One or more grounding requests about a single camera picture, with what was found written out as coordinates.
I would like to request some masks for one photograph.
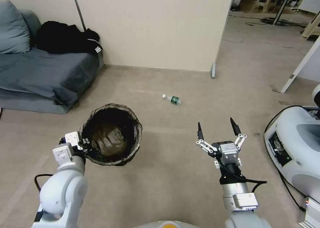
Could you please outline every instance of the black garbage bag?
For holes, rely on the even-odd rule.
[[[99,165],[123,166],[139,150],[142,125],[130,108],[110,103],[94,110],[80,133],[90,142],[86,158]]]

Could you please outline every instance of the white panel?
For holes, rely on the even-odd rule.
[[[74,0],[10,0],[18,9],[32,10],[41,23],[48,20],[76,24],[82,29]]]
[[[78,0],[105,63],[209,71],[231,0]]]
[[[320,11],[320,0],[302,0],[298,9],[317,14]]]
[[[309,58],[298,77],[320,82],[320,47]]]

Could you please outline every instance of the cable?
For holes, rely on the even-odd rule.
[[[271,42],[269,42],[269,41],[264,41],[264,40],[260,40],[260,39],[255,39],[255,38],[253,38],[248,32],[246,32],[246,31],[237,31],[237,32],[244,32],[244,33],[246,33],[251,39],[253,39],[253,40],[259,40],[259,41],[262,41],[262,42],[264,42],[264,43],[267,43],[267,44],[269,44],[269,45],[273,45],[273,46],[276,46],[276,47],[280,47],[280,48],[287,48],[287,49],[295,49],[295,50],[297,50],[297,51],[299,51],[301,54],[303,54],[303,55],[306,55],[305,53],[303,53],[301,50],[299,50],[298,48],[296,48],[296,47],[293,47],[293,46],[278,46],[278,45],[275,45],[275,44],[272,44]]]
[[[232,17],[238,17],[238,18],[244,18],[244,19],[259,19],[260,22],[266,24],[266,25],[273,25],[273,22],[274,22],[274,17],[264,17],[264,18],[257,18],[257,17],[245,17],[245,16],[233,16],[233,15],[229,15],[229,16],[232,16]],[[246,25],[250,25],[250,26],[253,26],[251,24],[255,24],[255,25],[262,25],[262,24],[259,24],[259,23],[254,23],[254,22],[247,22]],[[306,26],[308,24],[304,24],[304,23],[296,23],[296,22],[291,22],[291,21],[288,21],[288,20],[279,20],[276,24],[277,26],[299,26],[301,28],[306,28]]]
[[[282,180],[282,183],[283,183],[284,186],[287,188],[287,191],[288,191],[289,195],[291,196],[291,198],[293,199],[294,203],[297,205],[297,207],[299,207],[299,210],[301,210],[302,212],[306,212],[306,209],[303,208],[302,206],[300,206],[300,205],[298,204],[298,202],[296,201],[296,199],[293,197],[293,195],[292,195],[292,193],[290,192],[289,187],[287,186],[287,184],[286,184],[286,182],[285,182],[285,179],[284,179],[283,175],[281,174],[281,172],[280,172],[279,170],[278,170],[278,172],[279,172],[280,178],[281,178],[281,180]]]
[[[41,191],[41,188],[40,188],[40,185],[39,185],[39,183],[38,183],[37,178],[38,178],[38,177],[41,177],[41,176],[53,176],[53,174],[39,174],[39,175],[36,175],[36,176],[34,177],[34,183],[36,184],[36,187],[37,187],[37,189],[38,189],[39,192]]]
[[[253,26],[252,24],[255,24],[255,25],[267,25],[266,23],[255,23],[255,22],[246,22],[246,25],[249,25],[249,26]]]
[[[229,41],[229,42],[232,42],[232,43],[241,43],[241,42],[244,41],[244,38],[242,38],[241,41],[231,41],[231,40],[228,40],[228,39],[222,39],[222,40]]]
[[[292,106],[288,106],[288,107],[282,109],[281,111],[279,111],[279,112],[271,119],[271,121],[269,121],[269,123],[267,124],[266,128],[264,129],[264,133],[267,132],[267,129],[269,128],[269,125],[273,122],[273,120],[274,120],[278,115],[280,115],[280,113],[282,113],[283,111],[285,111],[286,109],[289,109],[289,108],[291,108],[291,107],[301,107],[301,108],[303,108],[304,110],[306,109],[306,108],[304,108],[303,106],[300,106],[300,105],[292,105]]]
[[[232,173],[231,171],[229,171],[224,164],[222,164],[220,158],[217,159],[217,161],[219,162],[219,164],[221,165],[221,167],[226,170],[228,173],[230,173],[231,175],[233,175],[234,177],[236,177],[237,179],[239,180],[243,180],[245,182],[250,182],[250,183],[257,183],[257,184],[266,184],[267,181],[257,181],[257,180],[250,180],[250,179],[247,179],[247,178],[243,178],[243,177],[240,177],[240,176],[237,176],[236,174]]]
[[[258,183],[258,184],[256,184],[256,185],[253,187],[251,193],[254,193],[255,190],[259,187],[259,185],[262,185],[262,184],[263,184],[263,183]]]
[[[265,17],[265,18],[261,18],[260,21],[262,23],[266,23],[268,25],[273,25],[274,22],[273,17]],[[278,20],[277,21],[277,26],[299,26],[301,28],[306,28],[307,24],[303,24],[303,23],[296,23],[296,22],[291,22],[291,21],[287,21],[287,20]]]

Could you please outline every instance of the metal bracket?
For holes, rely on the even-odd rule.
[[[240,158],[238,158],[238,162],[239,162],[239,166],[242,166],[242,162],[241,162]]]
[[[216,169],[220,169],[220,164],[218,161],[214,161],[214,165],[216,166]]]
[[[211,79],[215,79],[216,78],[216,63],[212,63],[210,73],[211,73]]]
[[[77,131],[70,132],[64,135],[66,139],[66,143],[69,142],[71,146],[77,146],[78,150],[83,150],[83,148],[79,145],[80,136]]]
[[[237,139],[235,140],[235,145],[237,146],[238,150],[241,149],[241,146],[244,142],[244,140],[247,138],[247,135],[242,135],[242,134],[239,134]]]
[[[200,139],[196,142],[197,146],[199,146],[202,150],[209,152],[209,153],[213,153],[218,152],[218,149],[213,147],[212,145],[210,145],[208,142],[205,142],[204,140]]]

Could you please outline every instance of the water bottle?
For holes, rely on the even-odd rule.
[[[181,104],[181,101],[180,101],[179,97],[176,97],[176,96],[167,96],[166,94],[163,94],[162,98],[170,100],[171,103],[175,104],[175,105],[180,105]]]

